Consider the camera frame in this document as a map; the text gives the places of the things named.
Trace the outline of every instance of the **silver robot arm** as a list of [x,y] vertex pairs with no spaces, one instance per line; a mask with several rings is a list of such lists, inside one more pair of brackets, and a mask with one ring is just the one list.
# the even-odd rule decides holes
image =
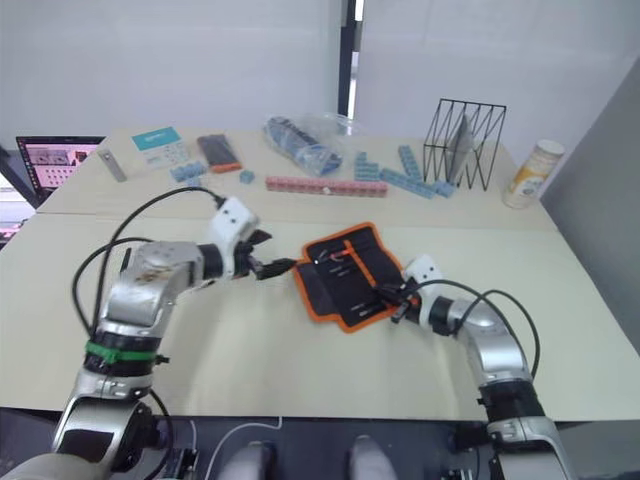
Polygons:
[[153,242],[140,247],[111,288],[84,364],[58,423],[53,453],[35,457],[2,480],[102,480],[125,472],[157,443],[151,409],[141,401],[153,368],[168,359],[157,350],[177,297],[214,279],[254,272],[258,279],[295,261],[264,265],[250,255],[271,238],[237,198],[226,199],[211,223],[213,243]]
[[[392,319],[406,317],[437,334],[455,335],[465,346],[489,420],[492,479],[577,479],[558,430],[538,401],[524,353],[493,308],[477,304],[460,325],[471,301],[438,296],[433,284],[417,290],[417,306],[402,294],[425,280],[442,279],[430,257],[418,257],[403,273],[406,284],[395,293],[401,307]],[[383,296],[393,294],[387,290]]]

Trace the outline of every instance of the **cylindrical container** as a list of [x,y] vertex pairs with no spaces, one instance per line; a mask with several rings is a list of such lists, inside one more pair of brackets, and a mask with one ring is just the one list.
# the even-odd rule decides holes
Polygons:
[[564,155],[564,147],[553,140],[538,140],[502,196],[505,205],[525,208],[538,198],[540,187]]

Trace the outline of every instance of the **orange pouch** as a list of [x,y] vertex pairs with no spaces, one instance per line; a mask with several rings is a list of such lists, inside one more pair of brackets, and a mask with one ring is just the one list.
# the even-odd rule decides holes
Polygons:
[[401,267],[372,223],[308,243],[302,255],[293,273],[314,321],[337,322],[352,333],[396,310],[382,301],[374,287],[400,285]]

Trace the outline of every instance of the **clear plastic bag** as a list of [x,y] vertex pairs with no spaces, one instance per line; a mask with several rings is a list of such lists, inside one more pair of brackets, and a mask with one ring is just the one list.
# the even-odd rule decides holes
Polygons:
[[275,116],[264,126],[272,148],[292,159],[309,175],[328,175],[351,153],[346,137],[360,133],[353,120],[333,113],[290,119]]

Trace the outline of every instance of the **black wire rack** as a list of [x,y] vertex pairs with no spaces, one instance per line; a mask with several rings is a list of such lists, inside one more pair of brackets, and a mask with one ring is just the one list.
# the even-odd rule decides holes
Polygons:
[[464,166],[464,177],[469,188],[473,187],[476,177],[479,177],[482,188],[486,191],[506,114],[505,105],[441,98],[422,148],[424,181],[436,181],[444,177],[445,181],[455,182],[458,187],[462,183],[463,176],[457,180],[451,178],[450,168],[447,167],[447,153],[455,152],[458,148],[460,135],[456,134],[466,117],[473,146],[468,153],[471,158],[467,159]]

